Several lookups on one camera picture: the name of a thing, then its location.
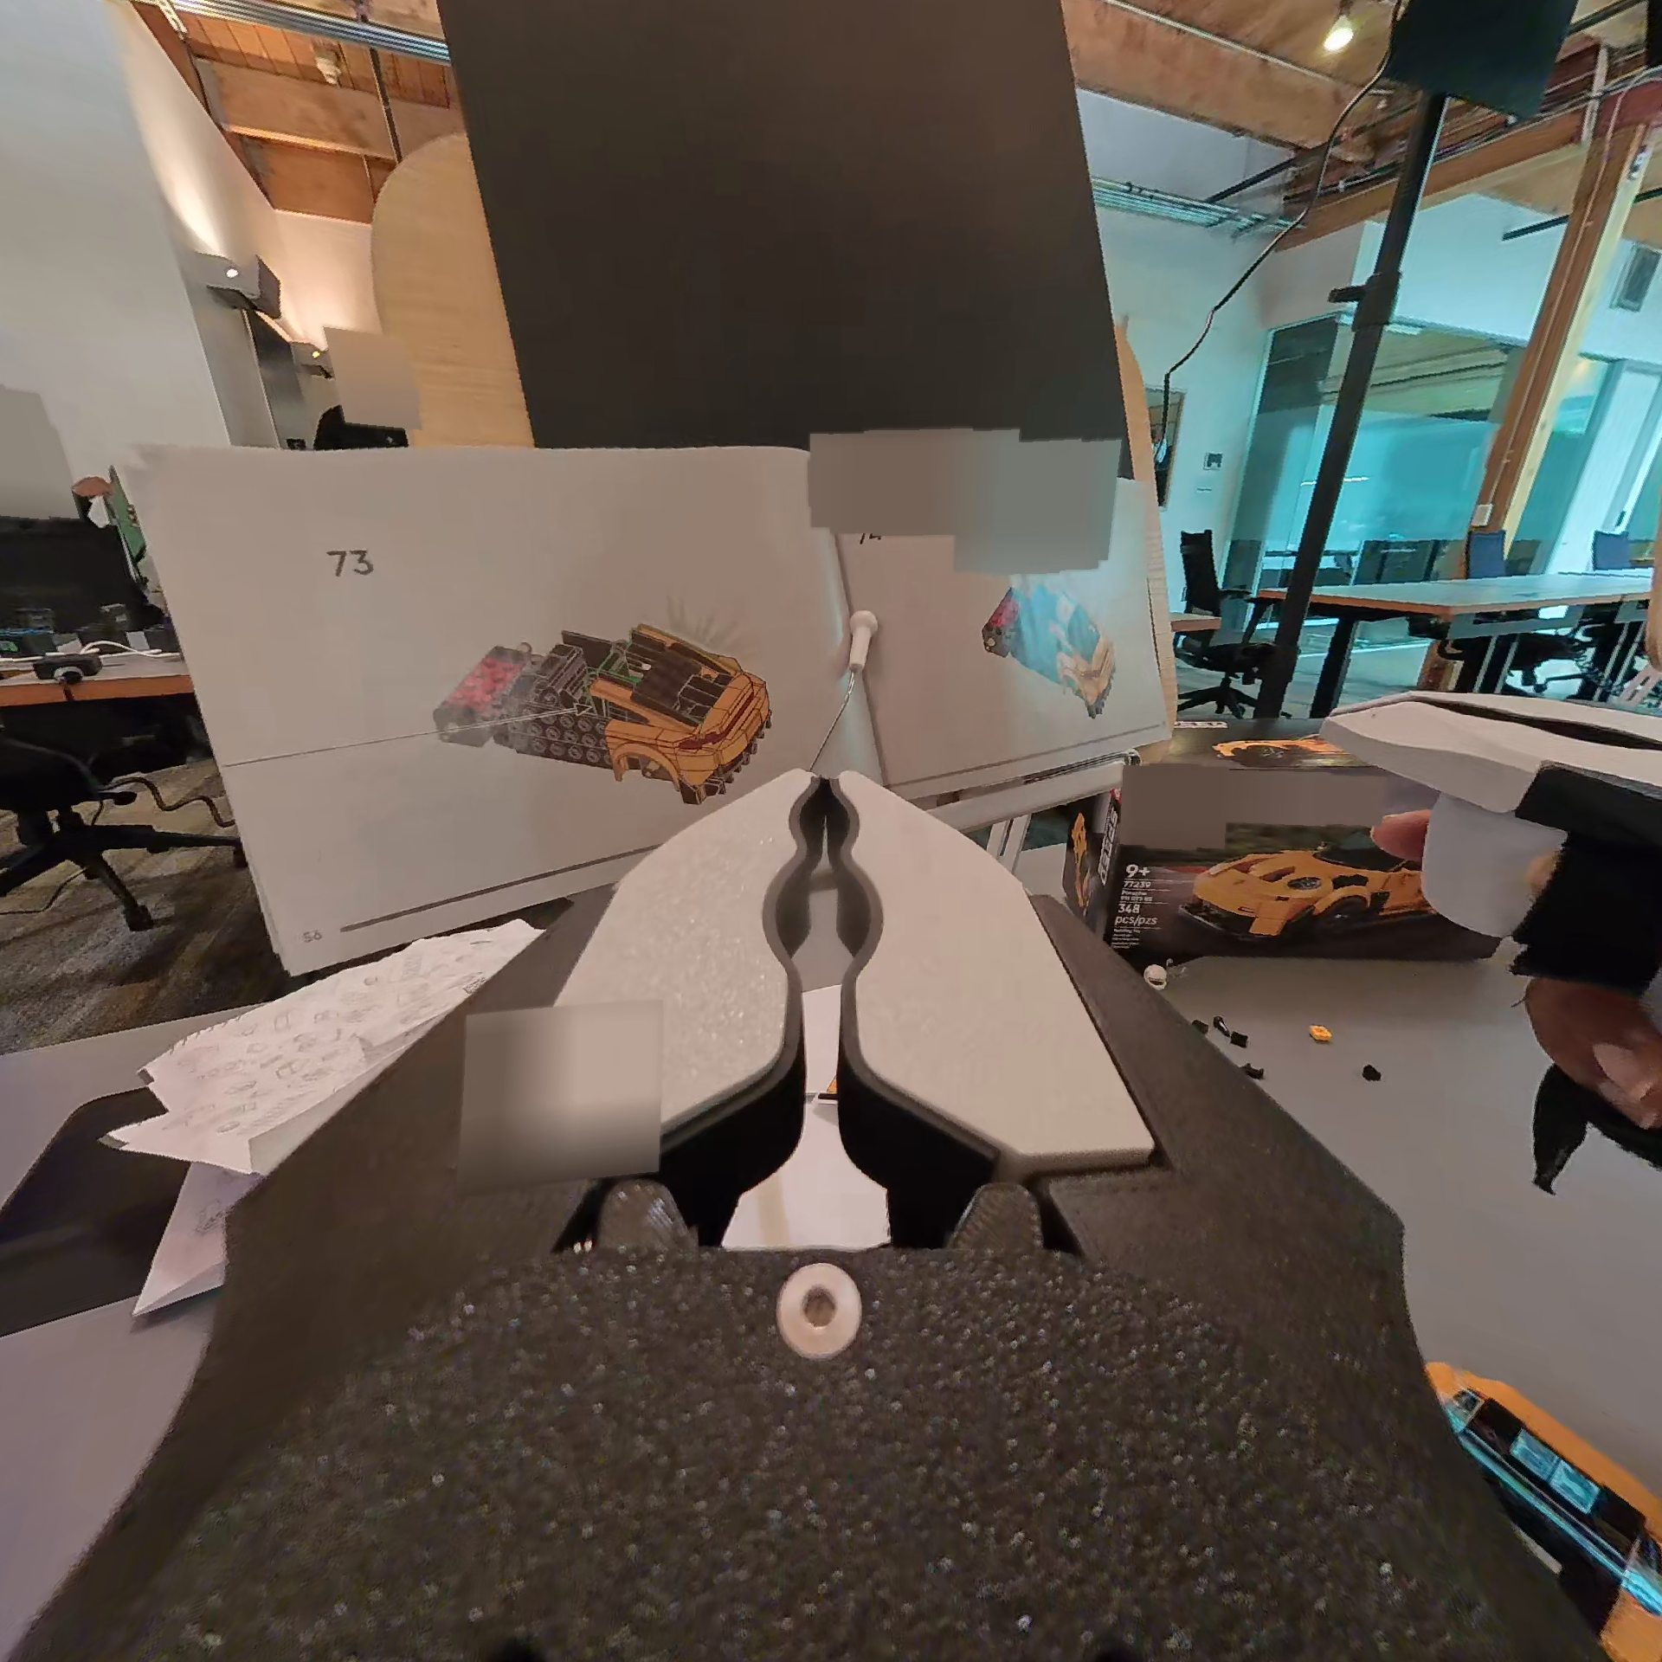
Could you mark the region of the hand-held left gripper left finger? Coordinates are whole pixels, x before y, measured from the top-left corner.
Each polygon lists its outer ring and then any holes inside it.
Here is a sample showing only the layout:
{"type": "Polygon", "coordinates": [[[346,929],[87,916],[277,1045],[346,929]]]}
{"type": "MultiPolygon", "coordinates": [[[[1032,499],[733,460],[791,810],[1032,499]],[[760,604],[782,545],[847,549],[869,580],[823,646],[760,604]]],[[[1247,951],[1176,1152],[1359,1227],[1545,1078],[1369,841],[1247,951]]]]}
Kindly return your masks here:
{"type": "Polygon", "coordinates": [[[793,951],[821,859],[821,777],[786,773],[698,821],[615,889],[562,994],[595,1043],[587,1082],[653,1086],[624,1176],[652,1177],[701,1245],[802,1139],[806,1034],[793,951]],[[648,1174],[646,1157],[657,1155],[648,1174]]]}

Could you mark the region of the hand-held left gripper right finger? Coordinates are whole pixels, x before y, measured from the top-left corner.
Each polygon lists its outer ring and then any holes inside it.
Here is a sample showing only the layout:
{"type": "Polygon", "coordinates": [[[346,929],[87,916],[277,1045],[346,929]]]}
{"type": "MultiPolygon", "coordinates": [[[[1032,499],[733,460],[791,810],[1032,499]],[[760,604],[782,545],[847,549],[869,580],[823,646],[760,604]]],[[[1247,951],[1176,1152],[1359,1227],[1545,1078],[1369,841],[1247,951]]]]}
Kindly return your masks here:
{"type": "Polygon", "coordinates": [[[1139,1174],[1157,1139],[1025,885],[859,773],[826,784],[841,1137],[891,1245],[940,1249],[997,1183],[1139,1174]]]}

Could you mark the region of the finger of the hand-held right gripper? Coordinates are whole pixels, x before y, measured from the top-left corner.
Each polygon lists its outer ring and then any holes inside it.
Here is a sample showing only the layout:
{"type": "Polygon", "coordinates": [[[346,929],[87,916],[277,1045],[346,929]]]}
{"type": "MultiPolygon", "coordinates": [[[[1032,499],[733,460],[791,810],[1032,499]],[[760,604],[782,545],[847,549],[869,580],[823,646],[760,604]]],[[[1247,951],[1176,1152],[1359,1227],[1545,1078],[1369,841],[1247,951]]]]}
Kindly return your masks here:
{"type": "Polygon", "coordinates": [[[1518,813],[1543,775],[1659,802],[1661,742],[1558,738],[1409,701],[1343,709],[1326,718],[1325,738],[1363,764],[1492,813],[1518,813]]]}
{"type": "Polygon", "coordinates": [[[1630,707],[1545,698],[1409,696],[1409,703],[1461,718],[1521,725],[1584,742],[1661,742],[1661,718],[1630,707]]]}

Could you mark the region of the orange lego car model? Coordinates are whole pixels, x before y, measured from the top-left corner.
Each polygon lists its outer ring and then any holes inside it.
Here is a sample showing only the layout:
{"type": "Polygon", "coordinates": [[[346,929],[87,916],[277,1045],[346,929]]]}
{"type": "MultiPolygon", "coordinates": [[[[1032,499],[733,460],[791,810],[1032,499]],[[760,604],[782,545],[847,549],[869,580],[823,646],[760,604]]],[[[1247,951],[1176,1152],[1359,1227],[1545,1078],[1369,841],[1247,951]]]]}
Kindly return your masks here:
{"type": "Polygon", "coordinates": [[[1661,1657],[1661,1501],[1501,1382],[1426,1367],[1457,1440],[1529,1551],[1617,1661],[1661,1657]]]}

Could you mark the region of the lego set box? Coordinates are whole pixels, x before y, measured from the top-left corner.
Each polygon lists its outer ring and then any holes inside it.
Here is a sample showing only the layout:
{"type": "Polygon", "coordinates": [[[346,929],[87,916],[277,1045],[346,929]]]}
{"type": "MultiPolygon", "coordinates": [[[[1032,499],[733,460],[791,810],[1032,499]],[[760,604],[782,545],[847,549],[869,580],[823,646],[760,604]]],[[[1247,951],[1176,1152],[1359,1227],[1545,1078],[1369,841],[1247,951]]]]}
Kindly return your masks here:
{"type": "Polygon", "coordinates": [[[1071,810],[1071,911],[1139,970],[1205,959],[1468,964],[1499,938],[1444,918],[1374,828],[1396,782],[1315,722],[1201,722],[1071,810]]]}

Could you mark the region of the lego instruction booklet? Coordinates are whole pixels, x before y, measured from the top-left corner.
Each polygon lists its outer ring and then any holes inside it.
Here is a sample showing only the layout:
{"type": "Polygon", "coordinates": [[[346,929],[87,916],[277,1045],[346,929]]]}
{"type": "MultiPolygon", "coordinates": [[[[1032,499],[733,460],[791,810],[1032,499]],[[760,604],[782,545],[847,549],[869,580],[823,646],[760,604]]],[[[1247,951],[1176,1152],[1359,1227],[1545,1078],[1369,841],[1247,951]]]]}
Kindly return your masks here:
{"type": "Polygon", "coordinates": [[[1128,501],[1084,567],[983,573],[815,527],[810,481],[782,448],[146,451],[286,972],[611,885],[786,773],[927,802],[1170,736],[1128,501]]]}

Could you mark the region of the person's right hand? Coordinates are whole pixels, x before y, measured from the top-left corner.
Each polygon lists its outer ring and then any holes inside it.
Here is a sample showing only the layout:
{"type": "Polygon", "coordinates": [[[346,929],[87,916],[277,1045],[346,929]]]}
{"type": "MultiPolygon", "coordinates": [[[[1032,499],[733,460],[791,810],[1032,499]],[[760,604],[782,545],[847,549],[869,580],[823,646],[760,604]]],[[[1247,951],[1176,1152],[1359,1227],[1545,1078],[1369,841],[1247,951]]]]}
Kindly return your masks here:
{"type": "Polygon", "coordinates": [[[1451,797],[1389,815],[1372,839],[1420,867],[1444,918],[1516,944],[1549,1062],[1641,1131],[1659,1131],[1659,856],[1451,797]]]}

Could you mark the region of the long wooden office table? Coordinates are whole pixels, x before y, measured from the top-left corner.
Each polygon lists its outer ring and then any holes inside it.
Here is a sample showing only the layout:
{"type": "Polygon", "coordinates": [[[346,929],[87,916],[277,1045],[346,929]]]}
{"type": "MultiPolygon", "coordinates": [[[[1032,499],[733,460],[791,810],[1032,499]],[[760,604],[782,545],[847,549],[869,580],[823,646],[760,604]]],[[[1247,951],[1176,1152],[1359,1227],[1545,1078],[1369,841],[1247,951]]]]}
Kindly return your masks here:
{"type": "Polygon", "coordinates": [[[1306,613],[1332,619],[1336,628],[1310,716],[1326,718],[1341,709],[1356,639],[1369,620],[1407,620],[1415,637],[1464,650],[1457,690],[1499,692],[1514,663],[1514,641],[1545,633],[1543,613],[1560,609],[1569,631],[1587,620],[1619,630],[1619,646],[1606,655],[1597,679],[1598,688],[1610,688],[1611,677],[1637,652],[1650,602],[1652,573],[1646,569],[1317,589],[1306,613]]]}

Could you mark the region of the black office chair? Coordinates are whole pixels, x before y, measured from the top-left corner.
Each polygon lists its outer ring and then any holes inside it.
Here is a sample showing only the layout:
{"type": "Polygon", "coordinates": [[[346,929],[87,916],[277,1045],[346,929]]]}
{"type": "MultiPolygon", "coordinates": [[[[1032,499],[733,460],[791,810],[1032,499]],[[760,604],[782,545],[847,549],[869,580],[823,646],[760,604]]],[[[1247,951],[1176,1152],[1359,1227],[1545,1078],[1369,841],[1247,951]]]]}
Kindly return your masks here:
{"type": "Polygon", "coordinates": [[[177,802],[144,775],[104,779],[89,764],[50,747],[3,738],[3,810],[16,821],[19,848],[3,859],[3,896],[10,898],[38,878],[61,867],[73,869],[115,898],[130,931],[157,926],[153,915],[115,872],[109,854],[118,850],[166,856],[192,850],[231,850],[240,870],[249,858],[232,819],[207,795],[177,802]],[[104,824],[104,808],[133,806],[146,793],[161,813],[205,806],[220,835],[166,834],[153,824],[104,824]]]}
{"type": "Polygon", "coordinates": [[[1258,720],[1258,703],[1249,698],[1249,688],[1262,685],[1277,661],[1275,641],[1260,635],[1269,608],[1255,602],[1244,589],[1227,591],[1220,585],[1212,532],[1183,532],[1181,562],[1187,615],[1207,617],[1214,628],[1179,633],[1176,655],[1194,670],[1216,672],[1218,683],[1181,696],[1179,710],[1190,712],[1209,703],[1227,718],[1258,720]]]}

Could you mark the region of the black light stand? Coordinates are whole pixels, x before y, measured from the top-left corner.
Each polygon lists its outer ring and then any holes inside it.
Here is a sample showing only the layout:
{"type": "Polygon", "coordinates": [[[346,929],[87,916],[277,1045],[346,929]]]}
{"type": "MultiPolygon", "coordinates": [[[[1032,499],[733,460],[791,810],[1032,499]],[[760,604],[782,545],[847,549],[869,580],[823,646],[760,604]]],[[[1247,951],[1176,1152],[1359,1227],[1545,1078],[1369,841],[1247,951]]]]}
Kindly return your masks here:
{"type": "Polygon", "coordinates": [[[1275,657],[1264,670],[1258,718],[1277,720],[1295,677],[1302,630],[1326,540],[1341,505],[1382,341],[1394,321],[1404,260],[1450,104],[1525,120],[1541,113],[1575,3],[1413,3],[1394,28],[1387,78],[1416,95],[1382,249],[1356,304],[1332,427],[1321,455],[1295,567],[1280,602],[1275,657]]]}

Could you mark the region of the wooden column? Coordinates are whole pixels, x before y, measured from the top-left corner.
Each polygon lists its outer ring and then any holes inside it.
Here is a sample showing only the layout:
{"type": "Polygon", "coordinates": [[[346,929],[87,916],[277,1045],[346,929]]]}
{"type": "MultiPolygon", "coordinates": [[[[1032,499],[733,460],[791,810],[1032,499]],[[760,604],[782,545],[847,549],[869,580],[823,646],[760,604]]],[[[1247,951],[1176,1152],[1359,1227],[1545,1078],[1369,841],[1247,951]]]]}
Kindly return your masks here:
{"type": "Polygon", "coordinates": [[[1549,286],[1490,449],[1473,530],[1516,538],[1558,413],[1587,339],[1595,304],[1659,139],[1659,118],[1611,128],[1589,150],[1549,286]]]}

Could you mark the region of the background office desk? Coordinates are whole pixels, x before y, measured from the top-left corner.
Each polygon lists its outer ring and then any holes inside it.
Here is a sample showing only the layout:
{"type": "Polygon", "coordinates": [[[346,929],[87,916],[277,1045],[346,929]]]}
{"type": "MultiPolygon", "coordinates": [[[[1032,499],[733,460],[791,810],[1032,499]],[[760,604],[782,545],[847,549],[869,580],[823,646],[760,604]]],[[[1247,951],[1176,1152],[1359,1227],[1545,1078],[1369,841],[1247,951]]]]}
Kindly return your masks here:
{"type": "Polygon", "coordinates": [[[67,703],[194,698],[196,685],[179,653],[84,652],[39,659],[4,659],[6,714],[67,703]]]}

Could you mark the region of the dark grey board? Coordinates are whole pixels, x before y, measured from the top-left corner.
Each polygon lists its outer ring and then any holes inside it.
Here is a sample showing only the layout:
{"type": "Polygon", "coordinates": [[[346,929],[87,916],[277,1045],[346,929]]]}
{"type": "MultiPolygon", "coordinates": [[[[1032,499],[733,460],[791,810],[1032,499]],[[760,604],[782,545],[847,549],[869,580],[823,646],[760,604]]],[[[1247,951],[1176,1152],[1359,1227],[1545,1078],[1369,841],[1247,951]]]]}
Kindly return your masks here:
{"type": "Polygon", "coordinates": [[[536,448],[1128,438],[1062,4],[440,16],[536,448]]]}

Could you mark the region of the black computer monitor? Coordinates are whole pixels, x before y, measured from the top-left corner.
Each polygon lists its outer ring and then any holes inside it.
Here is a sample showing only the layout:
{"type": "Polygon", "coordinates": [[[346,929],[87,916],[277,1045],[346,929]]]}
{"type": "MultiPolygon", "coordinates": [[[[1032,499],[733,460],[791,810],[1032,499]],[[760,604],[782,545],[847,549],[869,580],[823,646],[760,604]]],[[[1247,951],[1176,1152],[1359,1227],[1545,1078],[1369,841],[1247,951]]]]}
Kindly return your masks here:
{"type": "Polygon", "coordinates": [[[23,630],[32,613],[52,613],[63,633],[106,620],[109,608],[131,619],[150,602],[113,527],[84,519],[3,519],[3,626],[23,630]]]}

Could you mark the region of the wall lamp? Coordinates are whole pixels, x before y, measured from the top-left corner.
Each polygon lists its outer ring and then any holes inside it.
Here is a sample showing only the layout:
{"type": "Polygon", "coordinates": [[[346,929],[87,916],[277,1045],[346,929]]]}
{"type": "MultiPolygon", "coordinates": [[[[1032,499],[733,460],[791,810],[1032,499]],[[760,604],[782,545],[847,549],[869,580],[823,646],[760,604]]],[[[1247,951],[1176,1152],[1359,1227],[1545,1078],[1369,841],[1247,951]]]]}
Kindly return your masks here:
{"type": "Polygon", "coordinates": [[[280,323],[282,282],[264,260],[192,253],[187,264],[192,278],[210,293],[267,321],[280,323]]]}

